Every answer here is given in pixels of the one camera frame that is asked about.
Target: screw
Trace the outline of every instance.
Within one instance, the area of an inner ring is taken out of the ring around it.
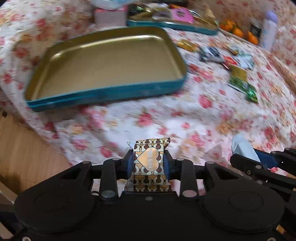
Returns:
[[[105,197],[105,198],[111,198],[111,197],[115,197],[116,193],[112,190],[105,190],[105,191],[102,191],[102,197]]]
[[[197,192],[194,190],[185,190],[182,192],[182,195],[184,197],[195,197],[195,196],[197,196]]]

